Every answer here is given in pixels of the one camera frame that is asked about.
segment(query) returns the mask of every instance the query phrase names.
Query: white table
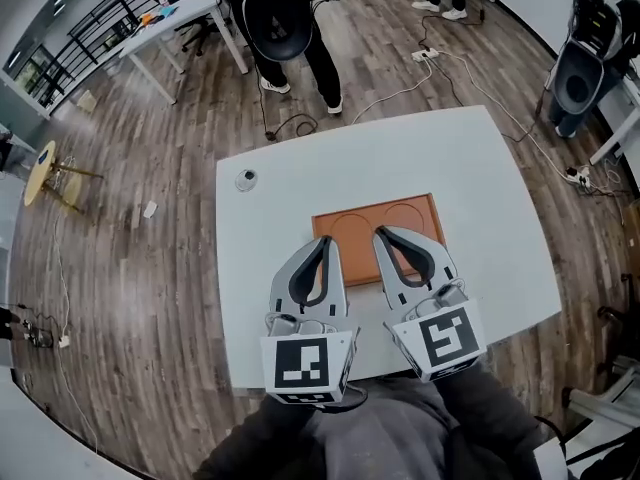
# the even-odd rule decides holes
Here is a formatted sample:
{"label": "white table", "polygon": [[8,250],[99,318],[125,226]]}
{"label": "white table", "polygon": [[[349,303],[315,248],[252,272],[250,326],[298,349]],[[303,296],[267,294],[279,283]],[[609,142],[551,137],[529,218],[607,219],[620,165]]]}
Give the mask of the white table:
{"label": "white table", "polygon": [[227,44],[227,48],[229,48],[231,55],[233,55],[233,58],[238,64],[240,71],[243,74],[248,73],[249,70],[247,65],[245,64],[244,59],[242,58],[242,55],[240,54],[240,51],[238,50],[238,47],[236,46],[233,37],[231,37],[231,34],[224,23],[224,19],[220,14],[219,3],[220,0],[180,0],[175,4],[172,4],[174,7],[177,7],[176,12],[155,25],[143,29],[139,34],[127,39],[122,51],[120,52],[120,58],[129,57],[138,69],[142,71],[149,82],[155,86],[158,92],[160,92],[160,94],[162,94],[165,99],[173,105],[176,102],[175,98],[171,96],[162,84],[151,74],[149,69],[147,69],[138,57],[137,52],[142,50],[149,43],[155,42],[176,71],[180,74],[184,73],[184,68],[180,66],[160,36],[167,32],[172,32],[181,25],[189,23],[191,20],[194,20],[199,16],[211,14],[211,17],[220,30],[220,34],[222,35],[224,42]]}
{"label": "white table", "polygon": [[[639,70],[640,59],[635,59],[632,62],[634,63],[636,70]],[[600,162],[616,144],[621,144],[621,147],[615,152],[615,155],[618,158],[622,156],[625,149],[623,142],[629,138],[629,132],[636,126],[636,124],[640,123],[640,87],[638,87],[636,82],[629,80],[627,77],[624,78],[622,84],[634,108],[620,127],[613,133],[611,138],[594,153],[590,160],[591,165],[596,165]]]}
{"label": "white table", "polygon": [[[254,169],[250,192],[235,179]],[[311,217],[432,193],[487,343],[561,310],[529,192],[484,107],[424,112],[263,147],[217,164],[220,302],[234,388],[264,386],[259,337],[274,274],[313,239]],[[381,285],[348,289],[360,325],[351,379],[409,369],[381,324]]]}

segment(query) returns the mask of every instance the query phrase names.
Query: wooden floor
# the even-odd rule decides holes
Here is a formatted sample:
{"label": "wooden floor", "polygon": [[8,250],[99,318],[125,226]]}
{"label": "wooden floor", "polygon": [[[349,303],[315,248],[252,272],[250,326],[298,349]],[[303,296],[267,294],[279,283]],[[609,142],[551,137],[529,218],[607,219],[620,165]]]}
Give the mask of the wooden floor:
{"label": "wooden floor", "polygon": [[[291,93],[266,95],[269,128],[300,111],[315,116],[320,130],[344,126],[370,102],[423,78],[424,65],[410,59],[423,37],[423,13],[411,9],[411,1],[344,0],[320,7],[318,20],[342,79],[344,114],[326,114],[308,65],[298,59],[285,68]],[[529,126],[552,59],[487,0],[470,0],[471,20],[481,5],[484,26],[429,20],[428,42],[463,55],[478,83]],[[252,63],[246,49],[245,57]],[[241,76],[219,39],[207,44],[202,58],[179,54],[187,65],[183,76],[153,48],[143,58],[177,94],[178,104],[168,105],[125,61],[86,84],[98,100],[93,114],[71,103],[55,113],[46,139],[57,141],[61,158],[73,155],[79,167],[106,180],[85,182],[79,205],[87,210],[87,220],[45,197],[21,210],[10,290],[13,301],[64,321],[54,245],[59,218],[71,302],[71,346],[60,351],[60,361],[97,433],[98,448],[159,478],[186,479],[259,398],[234,397],[228,380],[216,275],[215,176],[218,160],[268,144],[255,73]],[[439,63],[465,104],[487,105],[503,133],[521,135],[471,85],[460,63],[448,58]],[[455,105],[449,82],[435,72],[418,90],[373,108],[362,120]],[[588,163],[605,139],[591,122],[576,139],[563,141],[545,114],[535,133],[561,168]],[[280,136],[295,137],[295,124]],[[595,311],[602,304],[624,306],[620,274],[628,269],[628,257],[620,212],[614,199],[579,196],[531,141],[505,140],[542,222],[563,312],[493,346],[489,361],[533,413],[564,426],[562,388],[592,390],[602,383],[595,368],[603,357],[606,328]],[[601,167],[593,175],[606,184]],[[147,220],[142,212],[149,200],[159,207]],[[522,268],[526,261],[522,258]],[[25,389],[93,444],[57,356],[25,344],[14,346],[14,353]]]}

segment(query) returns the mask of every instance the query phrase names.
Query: white desk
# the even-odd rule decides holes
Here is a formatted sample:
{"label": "white desk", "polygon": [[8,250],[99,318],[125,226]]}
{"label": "white desk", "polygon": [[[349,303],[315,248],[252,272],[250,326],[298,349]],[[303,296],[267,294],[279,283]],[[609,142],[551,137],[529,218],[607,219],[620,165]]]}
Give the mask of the white desk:
{"label": "white desk", "polygon": [[[254,169],[241,193],[235,179]],[[560,296],[538,215],[484,107],[424,112],[263,147],[217,164],[220,302],[234,388],[264,386],[259,337],[274,274],[313,239],[311,217],[432,193],[487,343],[558,313]],[[409,369],[381,324],[380,284],[349,288],[362,326],[351,379]]]}
{"label": "white desk", "polygon": [[243,74],[248,73],[249,70],[247,65],[245,64],[242,55],[240,55],[238,47],[236,46],[233,37],[231,37],[231,34],[224,23],[224,19],[220,14],[220,8],[218,6],[219,3],[220,0],[180,0],[175,4],[172,4],[174,7],[177,7],[176,12],[155,25],[145,28],[139,34],[127,39],[122,51],[120,52],[120,58],[129,57],[138,69],[142,71],[144,76],[147,77],[147,79],[155,86],[160,94],[162,94],[165,99],[173,105],[176,102],[175,98],[171,96],[162,84],[160,84],[160,82],[158,82],[158,80],[156,80],[156,78],[151,74],[138,57],[137,52],[149,43],[155,42],[176,71],[181,74],[184,73],[184,69],[171,54],[160,36],[166,32],[172,32],[174,29],[184,25],[185,23],[189,23],[191,20],[194,20],[199,16],[211,14],[211,17],[218,26],[220,34],[222,35],[224,42],[227,44],[231,55],[233,55],[233,58],[238,64],[240,71]]}
{"label": "white desk", "polygon": [[[640,73],[640,59],[635,59],[632,62],[634,63],[636,70]],[[637,82],[633,82],[627,77],[624,78],[622,83],[634,108],[631,111],[631,114],[629,114],[620,127],[613,133],[611,138],[594,153],[590,160],[591,165],[596,165],[600,162],[616,144],[622,144],[629,137],[629,132],[640,122],[640,88],[638,87]],[[622,156],[624,154],[624,149],[624,144],[622,144],[620,149],[616,151],[615,155],[617,157]]]}

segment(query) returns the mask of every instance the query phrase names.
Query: person's arm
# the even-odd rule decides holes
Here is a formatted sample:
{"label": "person's arm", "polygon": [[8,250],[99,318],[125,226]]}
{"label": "person's arm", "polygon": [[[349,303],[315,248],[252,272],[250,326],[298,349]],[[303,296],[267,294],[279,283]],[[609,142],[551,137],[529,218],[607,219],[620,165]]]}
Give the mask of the person's arm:
{"label": "person's arm", "polygon": [[258,412],[235,427],[211,452],[193,479],[267,477],[291,459],[287,451],[295,448],[313,414],[312,408],[283,405],[267,396]]}
{"label": "person's arm", "polygon": [[537,420],[480,365],[435,384],[465,434],[504,460],[525,460],[544,442]]}

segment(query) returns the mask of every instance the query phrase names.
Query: metal railing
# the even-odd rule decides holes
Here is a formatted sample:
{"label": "metal railing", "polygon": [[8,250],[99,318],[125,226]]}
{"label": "metal railing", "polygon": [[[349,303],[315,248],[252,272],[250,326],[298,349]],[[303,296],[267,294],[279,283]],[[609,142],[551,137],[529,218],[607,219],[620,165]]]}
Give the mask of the metal railing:
{"label": "metal railing", "polygon": [[40,64],[33,55],[28,59],[22,70],[34,74],[24,89],[43,107],[51,106],[79,77],[99,66],[135,31],[138,17],[156,5],[155,0],[103,0],[69,31],[71,39],[50,61]]}

